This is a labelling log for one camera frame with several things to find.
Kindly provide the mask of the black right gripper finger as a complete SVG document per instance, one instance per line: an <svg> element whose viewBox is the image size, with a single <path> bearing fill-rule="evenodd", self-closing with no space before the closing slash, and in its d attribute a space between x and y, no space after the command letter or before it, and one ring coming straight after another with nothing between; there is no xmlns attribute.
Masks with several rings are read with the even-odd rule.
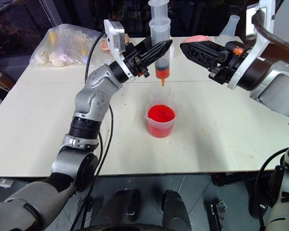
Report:
<svg viewBox="0 0 289 231"><path fill-rule="evenodd" d="M216 44L211 41L189 42L187 43L186 53L204 52L204 53L218 53L225 50L224 46Z"/></svg>
<svg viewBox="0 0 289 231"><path fill-rule="evenodd" d="M185 55L185 57L208 69L209 71L211 71L213 68L215 68L217 66L217 58L218 58L218 53L204 53L204 52L192 52L192 53L186 53L186 48L187 48L187 43L181 43L180 44L180 49L183 52L183 54Z"/></svg>

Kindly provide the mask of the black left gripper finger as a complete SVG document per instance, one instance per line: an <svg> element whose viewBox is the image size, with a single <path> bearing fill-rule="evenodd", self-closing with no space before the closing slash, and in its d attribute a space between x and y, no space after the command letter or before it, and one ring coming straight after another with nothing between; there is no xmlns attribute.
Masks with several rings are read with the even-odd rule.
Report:
<svg viewBox="0 0 289 231"><path fill-rule="evenodd" d="M161 41L152 45L151 51L147 55L140 55L140 68L145 69L166 54L172 44L172 39Z"/></svg>
<svg viewBox="0 0 289 231"><path fill-rule="evenodd" d="M134 45L134 55L147 55L152 48L152 39L151 37L146 37L136 45Z"/></svg>

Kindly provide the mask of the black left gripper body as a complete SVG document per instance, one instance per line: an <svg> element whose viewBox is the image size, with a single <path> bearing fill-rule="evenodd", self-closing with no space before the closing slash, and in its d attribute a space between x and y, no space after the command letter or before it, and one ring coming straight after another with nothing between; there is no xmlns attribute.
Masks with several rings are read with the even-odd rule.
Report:
<svg viewBox="0 0 289 231"><path fill-rule="evenodd" d="M144 76L147 78L149 76L148 69L141 69L140 68L140 56L134 55L134 45L129 42L125 44L126 50L123 52L124 60L123 62L127 66L127 68L130 70L132 75L135 76Z"/></svg>

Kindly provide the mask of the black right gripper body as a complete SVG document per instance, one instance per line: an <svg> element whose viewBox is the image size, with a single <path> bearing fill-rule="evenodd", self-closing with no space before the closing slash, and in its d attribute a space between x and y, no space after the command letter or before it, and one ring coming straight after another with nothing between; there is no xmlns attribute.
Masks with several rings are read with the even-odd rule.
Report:
<svg viewBox="0 0 289 231"><path fill-rule="evenodd" d="M209 78L219 84L229 83L233 74L247 57L250 46L238 41L227 42L217 55L217 64L212 68Z"/></svg>

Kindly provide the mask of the large clear plastic syringe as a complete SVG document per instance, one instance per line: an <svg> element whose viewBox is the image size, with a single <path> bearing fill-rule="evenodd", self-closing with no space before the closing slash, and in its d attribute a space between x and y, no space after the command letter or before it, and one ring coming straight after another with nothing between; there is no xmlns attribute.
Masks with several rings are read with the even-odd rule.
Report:
<svg viewBox="0 0 289 231"><path fill-rule="evenodd" d="M149 21L152 46L167 41L171 38L171 20L168 17L169 0L149 0L148 5L151 9L151 20ZM165 86L165 79L170 76L170 52L167 51L155 62L156 77Z"/></svg>

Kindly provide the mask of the empty clear plastic cup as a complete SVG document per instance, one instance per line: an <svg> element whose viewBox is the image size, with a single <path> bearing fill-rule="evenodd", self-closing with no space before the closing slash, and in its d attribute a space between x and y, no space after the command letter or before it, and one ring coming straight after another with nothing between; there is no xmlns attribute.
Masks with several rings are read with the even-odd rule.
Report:
<svg viewBox="0 0 289 231"><path fill-rule="evenodd" d="M168 85L162 86L161 83L154 83L148 89L148 100L163 99L167 100L171 97L171 88Z"/></svg>

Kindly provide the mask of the plastic cup of red liquid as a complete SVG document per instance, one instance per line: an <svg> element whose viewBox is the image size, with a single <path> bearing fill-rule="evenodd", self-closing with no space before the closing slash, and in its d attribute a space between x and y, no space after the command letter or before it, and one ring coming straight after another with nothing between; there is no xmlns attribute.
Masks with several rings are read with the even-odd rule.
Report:
<svg viewBox="0 0 289 231"><path fill-rule="evenodd" d="M165 138L173 130L181 105L168 98L152 99L145 111L147 130L153 137Z"/></svg>

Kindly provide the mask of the pink plastic bowl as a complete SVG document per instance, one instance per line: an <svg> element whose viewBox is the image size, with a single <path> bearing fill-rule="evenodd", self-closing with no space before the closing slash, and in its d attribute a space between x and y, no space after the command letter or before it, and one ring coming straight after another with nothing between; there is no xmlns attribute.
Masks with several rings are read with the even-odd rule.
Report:
<svg viewBox="0 0 289 231"><path fill-rule="evenodd" d="M202 42L202 41L210 41L210 38L204 35L195 35L185 39L186 43L190 42Z"/></svg>

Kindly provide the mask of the translucent plastic flask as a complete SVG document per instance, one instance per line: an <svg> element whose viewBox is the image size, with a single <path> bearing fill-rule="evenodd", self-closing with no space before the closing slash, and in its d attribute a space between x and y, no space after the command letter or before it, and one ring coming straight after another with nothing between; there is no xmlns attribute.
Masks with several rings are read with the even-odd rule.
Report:
<svg viewBox="0 0 289 231"><path fill-rule="evenodd" d="M224 46L227 42L235 38L236 26L239 20L240 17L238 15L231 15L229 17L228 23L216 39L220 45Z"/></svg>

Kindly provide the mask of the clear plastic bag of items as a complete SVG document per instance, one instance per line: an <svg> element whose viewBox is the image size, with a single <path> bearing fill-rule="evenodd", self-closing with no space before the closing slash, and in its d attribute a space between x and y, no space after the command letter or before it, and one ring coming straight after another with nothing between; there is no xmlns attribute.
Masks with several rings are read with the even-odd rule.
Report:
<svg viewBox="0 0 289 231"><path fill-rule="evenodd" d="M108 51L100 48L99 40L91 58L89 52L101 33L89 28L71 24L61 24L50 28L39 45L32 53L29 65L31 67L63 67L68 65L100 66L113 61Z"/></svg>

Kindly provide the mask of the dark rounded shape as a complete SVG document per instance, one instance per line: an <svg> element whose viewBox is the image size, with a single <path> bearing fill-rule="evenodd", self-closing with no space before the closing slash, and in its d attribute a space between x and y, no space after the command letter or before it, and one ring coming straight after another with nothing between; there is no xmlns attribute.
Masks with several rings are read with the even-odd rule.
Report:
<svg viewBox="0 0 289 231"><path fill-rule="evenodd" d="M106 226L103 231L136 231L130 224L123 223L125 218L135 223L139 217L139 190L124 189L117 191L103 205L94 220L94 225Z"/></svg>
<svg viewBox="0 0 289 231"><path fill-rule="evenodd" d="M181 196L173 190L167 190L162 197L162 227L173 231L192 231L187 209Z"/></svg>

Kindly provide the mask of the black floor bracket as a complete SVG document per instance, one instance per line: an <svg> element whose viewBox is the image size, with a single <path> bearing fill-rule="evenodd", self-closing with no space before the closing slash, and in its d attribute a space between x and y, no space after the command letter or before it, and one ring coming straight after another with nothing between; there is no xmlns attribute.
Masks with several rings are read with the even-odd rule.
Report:
<svg viewBox="0 0 289 231"><path fill-rule="evenodd" d="M226 217L227 205L223 200L215 200L211 205L210 231L230 231Z"/></svg>

